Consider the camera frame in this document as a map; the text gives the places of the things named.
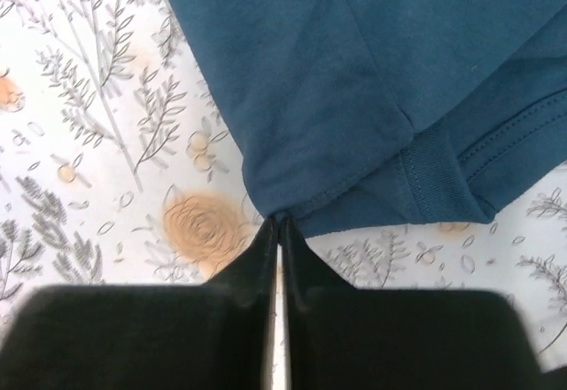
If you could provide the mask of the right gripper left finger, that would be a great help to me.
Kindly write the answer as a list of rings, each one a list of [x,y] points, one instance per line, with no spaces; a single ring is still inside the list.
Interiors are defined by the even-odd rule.
[[[201,285],[52,285],[1,348],[4,389],[268,389],[278,226]]]

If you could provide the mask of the teal blue t shirt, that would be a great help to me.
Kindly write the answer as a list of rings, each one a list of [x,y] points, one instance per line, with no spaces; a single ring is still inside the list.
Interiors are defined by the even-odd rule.
[[[489,223],[566,159],[566,0],[168,0],[261,215]]]

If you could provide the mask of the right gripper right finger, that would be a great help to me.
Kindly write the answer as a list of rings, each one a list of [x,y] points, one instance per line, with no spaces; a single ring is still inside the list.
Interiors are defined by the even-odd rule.
[[[359,289],[280,225],[291,389],[563,389],[497,293]]]

